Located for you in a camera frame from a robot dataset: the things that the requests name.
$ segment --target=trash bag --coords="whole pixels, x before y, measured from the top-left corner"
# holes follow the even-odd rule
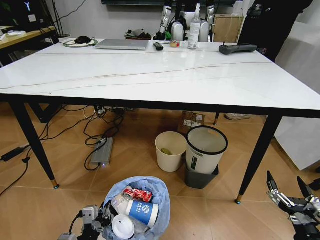
[[[144,234],[134,235],[130,240],[153,240],[160,238],[166,231],[170,222],[170,198],[166,184],[161,179],[154,176],[134,176],[127,178],[118,182],[111,188],[104,200],[103,207],[121,193],[126,186],[151,192],[151,202],[159,205],[159,212],[154,226]],[[105,227],[103,233],[103,236],[108,240],[120,239],[112,231],[111,225]]]

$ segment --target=white cup lid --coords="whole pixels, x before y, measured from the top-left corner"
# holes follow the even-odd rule
[[[112,230],[118,238],[129,239],[135,233],[135,225],[128,216],[119,214],[112,220]]]

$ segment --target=remote control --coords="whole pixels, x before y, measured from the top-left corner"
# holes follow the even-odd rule
[[[224,55],[229,55],[235,52],[254,52],[257,50],[256,45],[233,45],[233,46],[227,46],[227,45],[221,45],[219,47],[219,52],[224,54]]]
[[[155,49],[157,51],[162,51],[164,49],[164,46],[162,46],[160,43],[154,43],[153,46],[155,46]]]

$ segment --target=white bottle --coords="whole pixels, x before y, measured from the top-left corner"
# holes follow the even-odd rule
[[[244,4],[244,1],[242,1],[242,0],[238,0],[234,3],[232,16],[241,16],[242,15],[243,4]]]
[[[200,4],[196,5],[194,18],[190,23],[190,31],[188,35],[188,49],[196,49],[198,44],[199,32],[200,32]]]

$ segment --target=brown floor tile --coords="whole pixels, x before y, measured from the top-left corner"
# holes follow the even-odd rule
[[[28,105],[27,109],[38,133],[45,124],[39,122]],[[68,110],[83,106],[69,105]],[[94,108],[87,107],[85,114],[92,115]],[[206,125],[213,126],[215,114],[206,115]],[[110,165],[98,171],[86,171],[84,161],[93,150],[84,144],[84,120],[56,139],[43,143],[60,189],[52,184],[40,163],[32,154],[26,175],[0,197],[0,239],[43,240],[43,236],[56,240],[68,231],[71,221],[86,205],[100,206],[111,187],[133,176],[155,176],[162,179],[171,198],[171,221],[161,239],[292,239],[293,228],[287,216],[268,198],[266,172],[270,170],[279,190],[289,197],[301,196],[296,176],[306,183],[319,178],[315,164],[299,171],[273,140],[260,168],[253,178],[242,204],[237,197],[249,159],[265,121],[264,116],[230,121],[221,113],[216,128],[224,132],[229,147],[219,164],[219,175],[204,189],[187,187],[185,169],[164,172],[157,164],[156,137],[165,131],[175,131],[181,111],[135,109],[126,112],[119,133],[115,136]],[[49,129],[50,137],[84,119],[84,111],[61,110],[54,117]],[[113,113],[108,112],[110,121]],[[112,124],[95,119],[87,128],[91,136],[101,134]],[[7,103],[0,103],[0,156],[27,143],[20,126]],[[0,162],[0,191],[16,180],[25,170],[22,159],[26,152],[9,162]],[[74,225],[80,234],[82,221]]]
[[[236,205],[233,201],[207,200],[207,204],[214,240],[286,240],[290,239],[287,236],[293,237],[291,223],[271,203],[259,202],[257,206],[252,202]],[[285,233],[278,235],[279,227]]]
[[[161,239],[213,239],[204,198],[171,196],[170,204],[170,224]]]
[[[0,198],[0,239],[55,240],[69,231],[87,196],[85,191],[13,187]]]

